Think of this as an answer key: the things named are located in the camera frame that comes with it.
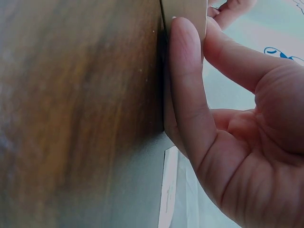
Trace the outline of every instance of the brown wooden panel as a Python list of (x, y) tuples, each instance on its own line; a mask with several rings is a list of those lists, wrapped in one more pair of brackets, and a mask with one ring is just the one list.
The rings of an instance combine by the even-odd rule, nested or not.
[(0, 227), (157, 226), (158, 0), (0, 0)]

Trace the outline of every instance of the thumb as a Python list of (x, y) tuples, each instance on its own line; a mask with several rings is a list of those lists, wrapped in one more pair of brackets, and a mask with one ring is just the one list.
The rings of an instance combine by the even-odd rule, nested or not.
[(244, 47), (220, 29), (212, 18), (207, 20), (204, 56), (216, 69), (242, 87), (255, 92), (258, 82), (271, 70), (292, 63)]

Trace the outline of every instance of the wooden surface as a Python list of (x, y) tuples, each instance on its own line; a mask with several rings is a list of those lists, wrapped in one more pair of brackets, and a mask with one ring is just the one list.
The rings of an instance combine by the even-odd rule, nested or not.
[(158, 0), (0, 0), (0, 227), (155, 228)]

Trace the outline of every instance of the hand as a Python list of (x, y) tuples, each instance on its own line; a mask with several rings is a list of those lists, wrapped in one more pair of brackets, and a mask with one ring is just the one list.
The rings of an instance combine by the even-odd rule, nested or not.
[(170, 40), (165, 130), (208, 196), (244, 227), (304, 227), (304, 68), (235, 43), (209, 19), (206, 59), (257, 105), (210, 110), (196, 29), (174, 19)]
[(217, 1), (208, 1), (207, 15), (212, 17), (221, 29), (226, 29), (238, 17), (250, 11), (257, 2), (257, 0), (227, 0), (219, 9), (211, 7)]

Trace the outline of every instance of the blue drawing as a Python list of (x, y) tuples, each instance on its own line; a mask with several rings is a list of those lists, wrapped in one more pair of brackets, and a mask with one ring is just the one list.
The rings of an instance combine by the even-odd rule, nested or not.
[(293, 0), (304, 14), (304, 0)]
[(296, 61), (300, 65), (304, 65), (304, 60), (303, 59), (295, 57), (295, 56), (287, 57), (287, 55), (285, 55), (282, 51), (280, 51), (280, 50), (278, 50), (274, 47), (266, 47), (264, 49), (264, 53), (268, 54), (268, 55), (271, 55), (271, 56), (275, 56), (275, 57), (292, 59), (293, 61)]

